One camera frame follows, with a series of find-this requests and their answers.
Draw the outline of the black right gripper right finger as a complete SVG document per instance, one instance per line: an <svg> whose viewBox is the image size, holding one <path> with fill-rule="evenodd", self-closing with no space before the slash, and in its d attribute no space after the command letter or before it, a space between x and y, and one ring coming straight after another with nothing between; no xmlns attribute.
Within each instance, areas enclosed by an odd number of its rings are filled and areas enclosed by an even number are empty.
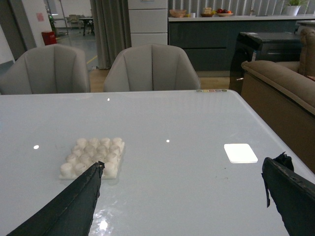
<svg viewBox="0 0 315 236"><path fill-rule="evenodd" d="M284 152L274 159L266 157L261 175L267 206L270 206L270 198L272 198L288 234L313 236L315 184L294 172L292 158Z"/></svg>

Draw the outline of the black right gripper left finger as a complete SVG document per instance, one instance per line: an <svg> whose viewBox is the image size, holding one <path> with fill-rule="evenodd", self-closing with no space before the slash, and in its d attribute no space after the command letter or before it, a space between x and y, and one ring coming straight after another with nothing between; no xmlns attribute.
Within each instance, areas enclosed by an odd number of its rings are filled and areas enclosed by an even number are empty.
<svg viewBox="0 0 315 236"><path fill-rule="evenodd" d="M105 164L96 162L10 236L87 236Z"/></svg>

